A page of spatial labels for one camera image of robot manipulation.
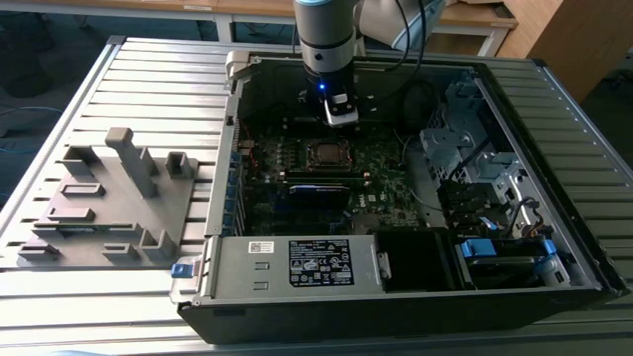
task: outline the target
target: sticker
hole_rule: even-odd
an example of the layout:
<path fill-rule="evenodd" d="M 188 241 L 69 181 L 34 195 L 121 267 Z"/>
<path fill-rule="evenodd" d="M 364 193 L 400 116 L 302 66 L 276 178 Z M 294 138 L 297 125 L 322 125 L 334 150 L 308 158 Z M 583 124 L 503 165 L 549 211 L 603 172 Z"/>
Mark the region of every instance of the sticker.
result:
<path fill-rule="evenodd" d="M 502 24 L 499 22 L 493 22 L 490 26 L 491 27 L 514 27 L 514 24 Z"/>
<path fill-rule="evenodd" d="M 272 241 L 250 241 L 248 243 L 249 254 L 272 254 L 274 252 L 274 243 Z"/>
<path fill-rule="evenodd" d="M 185 10 L 210 11 L 210 6 L 182 6 Z"/>
<path fill-rule="evenodd" d="M 349 240 L 289 241 L 289 284 L 293 287 L 352 286 Z"/>

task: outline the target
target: blue drive latch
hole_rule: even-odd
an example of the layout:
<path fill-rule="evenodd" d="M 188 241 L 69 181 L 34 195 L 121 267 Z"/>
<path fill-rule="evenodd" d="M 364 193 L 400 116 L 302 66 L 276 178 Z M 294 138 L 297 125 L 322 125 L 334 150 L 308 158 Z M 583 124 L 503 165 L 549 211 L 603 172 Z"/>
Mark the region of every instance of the blue drive latch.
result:
<path fill-rule="evenodd" d="M 467 239 L 462 244 L 463 257 L 494 257 L 497 251 L 494 250 L 493 241 L 490 239 Z"/>

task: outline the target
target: warning label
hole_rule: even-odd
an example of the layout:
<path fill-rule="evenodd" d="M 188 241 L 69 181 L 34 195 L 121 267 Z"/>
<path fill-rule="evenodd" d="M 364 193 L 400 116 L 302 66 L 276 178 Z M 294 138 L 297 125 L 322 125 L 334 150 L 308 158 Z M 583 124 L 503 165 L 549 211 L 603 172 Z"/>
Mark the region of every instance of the warning label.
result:
<path fill-rule="evenodd" d="M 349 240 L 289 241 L 289 284 L 293 287 L 354 284 Z"/>

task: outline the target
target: barcode label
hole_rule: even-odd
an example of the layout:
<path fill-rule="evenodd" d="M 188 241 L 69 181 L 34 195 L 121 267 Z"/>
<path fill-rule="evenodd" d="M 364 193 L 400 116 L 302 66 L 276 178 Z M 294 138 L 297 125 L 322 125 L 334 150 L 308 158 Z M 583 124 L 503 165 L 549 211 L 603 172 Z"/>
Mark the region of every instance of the barcode label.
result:
<path fill-rule="evenodd" d="M 272 254 L 274 252 L 274 243 L 272 241 L 250 241 L 248 243 L 249 254 Z"/>
<path fill-rule="evenodd" d="M 185 10 L 210 11 L 210 6 L 182 6 Z"/>

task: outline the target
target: desk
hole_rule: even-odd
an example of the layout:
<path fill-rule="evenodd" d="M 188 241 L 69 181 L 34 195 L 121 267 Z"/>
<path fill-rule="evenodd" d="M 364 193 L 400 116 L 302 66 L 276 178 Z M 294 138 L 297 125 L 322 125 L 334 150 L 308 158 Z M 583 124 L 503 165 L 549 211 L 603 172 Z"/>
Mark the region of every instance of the desk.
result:
<path fill-rule="evenodd" d="M 294 23 L 293 0 L 217 0 L 217 8 L 213 12 L 221 42 L 233 40 L 230 31 L 233 22 Z M 483 36 L 485 40 L 478 45 L 475 54 L 494 56 L 509 30 L 517 25 L 515 19 L 499 18 L 490 5 L 457 3 L 443 9 L 439 24 L 433 29 L 433 33 Z"/>
<path fill-rule="evenodd" d="M 214 21 L 220 42 L 233 42 L 234 22 L 294 24 L 293 0 L 0 0 L 0 10 Z M 483 36 L 477 55 L 494 56 L 517 25 L 517 20 L 499 18 L 489 5 L 457 3 L 443 10 L 433 33 Z"/>

